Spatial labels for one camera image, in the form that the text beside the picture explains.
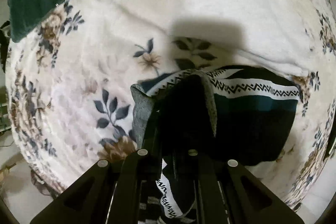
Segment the silver screw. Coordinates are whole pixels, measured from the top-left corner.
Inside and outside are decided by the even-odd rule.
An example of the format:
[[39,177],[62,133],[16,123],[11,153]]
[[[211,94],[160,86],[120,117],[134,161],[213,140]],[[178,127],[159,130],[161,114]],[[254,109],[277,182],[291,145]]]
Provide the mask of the silver screw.
[[107,160],[100,160],[98,161],[98,166],[99,167],[106,167],[109,164]]
[[228,160],[227,164],[231,167],[237,167],[238,166],[238,161],[236,160]]
[[146,156],[147,154],[148,154],[148,151],[146,149],[138,150],[138,155],[140,156]]
[[190,150],[188,150],[188,155],[189,156],[197,156],[198,152],[195,149],[190,149]]

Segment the screw head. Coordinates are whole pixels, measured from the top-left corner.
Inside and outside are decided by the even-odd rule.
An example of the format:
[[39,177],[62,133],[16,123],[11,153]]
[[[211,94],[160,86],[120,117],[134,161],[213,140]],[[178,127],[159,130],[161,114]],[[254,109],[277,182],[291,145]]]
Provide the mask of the screw head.
[[98,161],[97,164],[99,167],[106,167],[109,164],[109,162],[107,160],[100,160]]
[[238,166],[238,161],[236,160],[228,160],[227,164],[231,167],[237,167]]
[[140,156],[146,156],[147,154],[148,154],[148,151],[146,149],[138,150],[138,155]]
[[198,151],[196,149],[190,149],[190,150],[188,150],[188,155],[189,156],[197,156]]

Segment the bed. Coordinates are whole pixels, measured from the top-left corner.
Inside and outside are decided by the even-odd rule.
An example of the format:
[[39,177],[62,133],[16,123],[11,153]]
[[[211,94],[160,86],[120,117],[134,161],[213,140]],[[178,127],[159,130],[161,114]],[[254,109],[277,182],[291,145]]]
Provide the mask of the bed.
[[[297,209],[335,153],[327,144],[336,109],[336,18],[335,0],[287,1],[299,11],[315,63],[306,76],[279,72],[300,90],[295,120],[278,159],[248,169]],[[14,140],[58,193],[98,159],[117,161],[136,149],[132,84],[184,69],[260,66],[227,58],[225,49],[207,41],[170,38],[138,19],[113,1],[65,0],[20,42],[9,43],[6,88]]]

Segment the floral blanket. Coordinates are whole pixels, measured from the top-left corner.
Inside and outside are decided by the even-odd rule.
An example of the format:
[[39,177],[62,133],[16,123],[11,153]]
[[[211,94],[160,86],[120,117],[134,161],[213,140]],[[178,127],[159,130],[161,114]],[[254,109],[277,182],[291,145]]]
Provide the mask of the floral blanket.
[[[249,167],[293,209],[325,164],[336,109],[331,2],[305,1],[315,7],[302,20],[317,65],[305,77],[286,75],[300,90],[288,140],[276,161]],[[6,87],[14,140],[31,168],[61,193],[98,159],[120,160],[136,149],[132,84],[231,65],[223,56],[224,49],[207,41],[169,37],[111,0],[65,0],[19,43],[9,44]]]

